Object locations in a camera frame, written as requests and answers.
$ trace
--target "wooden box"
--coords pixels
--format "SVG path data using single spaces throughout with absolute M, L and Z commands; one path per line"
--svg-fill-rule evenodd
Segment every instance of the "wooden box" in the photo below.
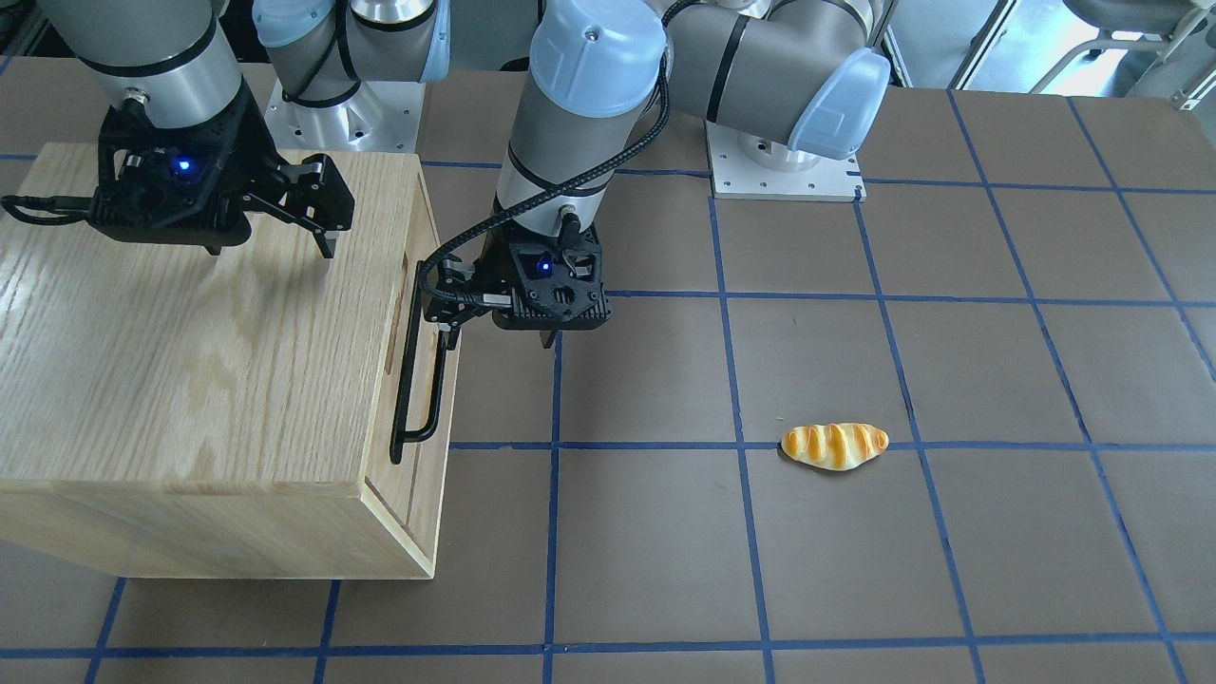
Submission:
M 433 576 L 456 353 L 438 434 L 389 462 L 430 204 L 412 155 L 332 156 L 358 203 L 333 260 L 257 214 L 219 257 L 5 215 L 0 537 L 126 577 Z M 22 194 L 90 195 L 96 166 L 47 145 Z

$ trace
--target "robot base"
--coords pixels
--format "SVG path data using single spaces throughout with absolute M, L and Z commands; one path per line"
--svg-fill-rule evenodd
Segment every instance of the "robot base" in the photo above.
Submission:
M 372 95 L 371 102 L 359 94 L 343 105 L 305 110 L 285 103 L 283 86 L 275 82 L 265 117 L 275 145 L 281 150 L 413 153 L 418 144 L 426 84 L 365 82 L 362 88 Z M 361 117 L 360 110 L 368 105 L 373 112 Z M 365 133 L 351 124 L 360 118 L 375 118 L 381 123 Z
M 840 161 L 821 157 L 803 170 L 776 170 L 753 161 L 736 130 L 706 122 L 705 139 L 715 197 L 852 202 L 861 192 L 861 200 L 866 200 L 866 184 L 856 156 Z

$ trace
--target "striped pastry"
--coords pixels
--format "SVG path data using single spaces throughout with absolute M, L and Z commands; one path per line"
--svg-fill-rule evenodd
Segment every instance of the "striped pastry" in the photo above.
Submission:
M 786 455 L 824 470 L 852 470 L 883 453 L 886 433 L 862 422 L 795 427 L 781 439 Z

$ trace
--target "white mounting plate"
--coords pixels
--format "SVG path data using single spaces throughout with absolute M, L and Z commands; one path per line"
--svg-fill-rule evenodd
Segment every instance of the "white mounting plate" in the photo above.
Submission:
M 705 123 L 709 162 L 714 170 L 714 196 L 734 200 L 790 200 L 800 202 L 852 202 L 866 184 L 857 157 L 821 158 L 801 172 L 779 172 L 753 162 L 739 146 L 739 133 Z
M 392 112 L 396 112 L 390 125 L 365 135 L 349 145 L 336 147 L 339 152 L 407 152 L 413 153 L 418 146 L 418 125 L 422 123 L 422 100 L 427 85 L 424 83 L 365 82 L 364 88 L 371 88 L 377 97 Z M 295 123 L 283 105 L 283 85 L 275 82 L 270 94 L 270 105 L 265 112 L 266 127 L 275 139 L 275 145 L 285 150 L 313 150 L 313 145 L 295 136 Z

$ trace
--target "wooden top panel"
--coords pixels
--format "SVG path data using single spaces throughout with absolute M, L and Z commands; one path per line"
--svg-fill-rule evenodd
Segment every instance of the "wooden top panel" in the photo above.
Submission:
M 219 258 L 6 215 L 0 488 L 353 495 L 426 200 L 412 155 L 333 157 L 358 208 L 332 262 L 255 214 Z M 22 194 L 91 194 L 95 168 L 91 145 L 47 145 Z

